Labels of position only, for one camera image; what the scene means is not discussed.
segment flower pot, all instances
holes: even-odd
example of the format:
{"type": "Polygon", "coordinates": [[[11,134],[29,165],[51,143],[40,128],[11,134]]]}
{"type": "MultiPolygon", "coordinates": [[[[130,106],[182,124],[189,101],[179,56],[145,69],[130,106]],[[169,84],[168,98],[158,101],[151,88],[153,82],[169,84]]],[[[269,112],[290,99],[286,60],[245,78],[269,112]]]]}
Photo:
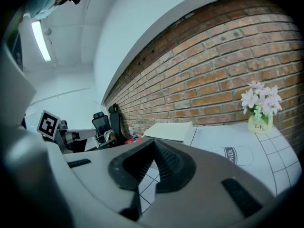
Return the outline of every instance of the flower pot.
{"type": "Polygon", "coordinates": [[[273,117],[268,118],[268,124],[263,119],[256,119],[254,115],[251,115],[248,120],[248,130],[253,133],[267,134],[271,133],[273,125],[273,117]]]}

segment white table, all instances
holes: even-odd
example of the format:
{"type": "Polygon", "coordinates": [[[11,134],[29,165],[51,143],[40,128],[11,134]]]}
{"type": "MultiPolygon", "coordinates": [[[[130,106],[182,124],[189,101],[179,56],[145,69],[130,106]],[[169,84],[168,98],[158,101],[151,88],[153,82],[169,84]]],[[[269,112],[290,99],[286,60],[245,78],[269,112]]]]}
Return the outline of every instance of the white table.
{"type": "MultiPolygon", "coordinates": [[[[191,146],[228,158],[259,179],[274,196],[294,186],[302,173],[294,150],[275,127],[270,134],[251,133],[247,123],[194,127],[191,146]]],[[[139,186],[143,211],[153,203],[158,181],[153,165],[139,186]]]]}

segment ceiling light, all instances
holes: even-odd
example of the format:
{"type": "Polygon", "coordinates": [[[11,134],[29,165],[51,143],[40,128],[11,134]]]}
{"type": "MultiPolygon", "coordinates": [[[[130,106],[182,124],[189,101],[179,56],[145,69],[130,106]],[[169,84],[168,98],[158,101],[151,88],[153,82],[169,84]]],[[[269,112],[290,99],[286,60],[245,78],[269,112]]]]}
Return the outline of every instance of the ceiling light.
{"type": "Polygon", "coordinates": [[[37,41],[38,47],[41,51],[41,54],[42,54],[44,60],[46,62],[50,61],[51,57],[49,56],[46,43],[43,39],[40,21],[32,23],[32,28],[33,28],[35,39],[37,41]]]}

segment white ceiling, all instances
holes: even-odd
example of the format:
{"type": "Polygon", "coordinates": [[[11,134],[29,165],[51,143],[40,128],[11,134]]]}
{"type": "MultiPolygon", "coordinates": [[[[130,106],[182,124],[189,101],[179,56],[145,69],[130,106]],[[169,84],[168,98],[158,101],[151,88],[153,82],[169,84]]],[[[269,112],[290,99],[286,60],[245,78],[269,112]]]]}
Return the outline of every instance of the white ceiling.
{"type": "Polygon", "coordinates": [[[81,0],[59,6],[41,20],[52,60],[45,62],[36,44],[31,23],[24,17],[19,27],[25,73],[56,70],[58,67],[91,67],[101,26],[115,0],[81,0]]]}

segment white box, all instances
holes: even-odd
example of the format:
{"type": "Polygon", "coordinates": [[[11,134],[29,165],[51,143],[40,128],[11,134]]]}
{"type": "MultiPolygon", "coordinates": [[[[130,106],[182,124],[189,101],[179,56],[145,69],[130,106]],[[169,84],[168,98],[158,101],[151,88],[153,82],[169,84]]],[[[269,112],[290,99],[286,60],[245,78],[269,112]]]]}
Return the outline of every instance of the white box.
{"type": "Polygon", "coordinates": [[[189,123],[156,123],[144,132],[145,136],[178,141],[190,145],[194,136],[192,122],[189,123]]]}

